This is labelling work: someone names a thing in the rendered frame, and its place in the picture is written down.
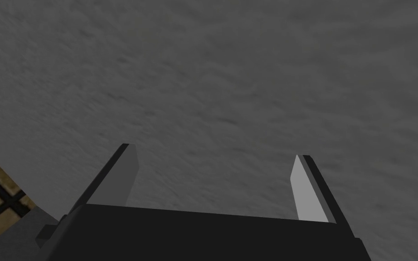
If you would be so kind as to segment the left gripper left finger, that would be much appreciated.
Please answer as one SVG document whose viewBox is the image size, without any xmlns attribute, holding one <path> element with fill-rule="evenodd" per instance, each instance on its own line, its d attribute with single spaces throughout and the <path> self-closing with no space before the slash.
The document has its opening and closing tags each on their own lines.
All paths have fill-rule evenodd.
<svg viewBox="0 0 418 261">
<path fill-rule="evenodd" d="M 85 204 L 124 207 L 139 170 L 135 144 L 122 144 L 80 195 L 69 213 Z"/>
</svg>

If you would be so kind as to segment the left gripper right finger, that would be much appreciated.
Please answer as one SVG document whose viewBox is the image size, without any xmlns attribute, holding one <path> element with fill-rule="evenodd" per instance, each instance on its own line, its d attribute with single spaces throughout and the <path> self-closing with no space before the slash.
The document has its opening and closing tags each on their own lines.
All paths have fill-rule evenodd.
<svg viewBox="0 0 418 261">
<path fill-rule="evenodd" d="M 296 155 L 290 175 L 299 220 L 335 224 L 355 237 L 323 175 L 309 155 Z"/>
</svg>

